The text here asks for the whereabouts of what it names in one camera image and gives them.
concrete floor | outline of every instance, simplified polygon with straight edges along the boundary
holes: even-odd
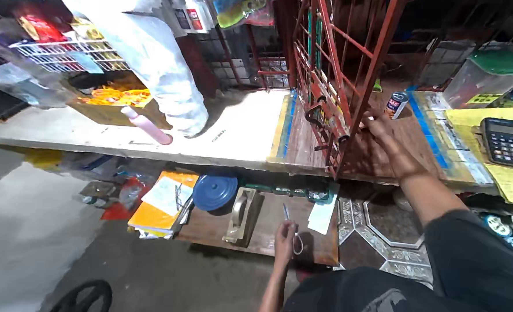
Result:
[[[113,312],[258,308],[273,258],[141,240],[125,221],[101,222],[100,210],[72,200],[86,184],[0,149],[0,312],[49,311],[93,279],[110,283]],[[293,271],[286,284],[287,297]]]
[[[255,311],[273,258],[179,241],[140,240],[126,222],[106,222],[83,256],[47,296],[49,311],[69,290],[104,279],[111,311]],[[299,283],[290,271],[286,298]]]

pink bottle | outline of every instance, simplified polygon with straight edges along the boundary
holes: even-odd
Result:
[[[155,124],[153,124],[147,117],[143,115],[137,114],[133,108],[129,106],[124,106],[121,112],[129,118],[129,121],[132,124],[135,124],[143,131],[145,131],[148,135],[150,135],[156,142],[162,145],[168,145],[172,142],[173,138],[171,135],[162,132],[162,130],[158,129]]]

stack of papers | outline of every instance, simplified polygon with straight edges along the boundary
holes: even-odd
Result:
[[[445,114],[455,131],[478,160],[483,160],[484,157],[480,144],[474,137],[472,127],[479,126],[482,119],[486,117],[513,120],[513,108],[452,109],[446,110]],[[492,175],[501,195],[507,202],[513,204],[513,167],[485,162],[484,166]]]
[[[176,224],[185,223],[188,213],[178,220],[193,193],[198,175],[163,171],[145,196],[128,225],[156,237],[171,238]]]
[[[308,216],[307,228],[315,230],[322,235],[328,233],[330,227],[331,214],[334,212],[335,202],[339,192],[339,184],[330,184],[330,200],[327,203],[315,203],[313,210]]]

orange notebook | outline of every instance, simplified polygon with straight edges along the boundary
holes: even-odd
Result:
[[[197,174],[170,171],[163,171],[158,179],[160,180],[162,177],[168,177],[191,188],[195,186],[195,183],[199,178]],[[136,228],[171,233],[170,228],[176,221],[178,215],[179,212],[175,216],[170,216],[155,206],[143,202],[139,208],[137,208],[137,211],[127,223],[128,225],[134,226]]]

wire shelf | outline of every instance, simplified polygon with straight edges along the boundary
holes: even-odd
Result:
[[[126,61],[104,39],[50,43],[18,42],[10,45],[9,48],[17,50],[26,58],[53,73],[87,71],[69,54],[74,51],[91,56],[102,70],[130,70]]]

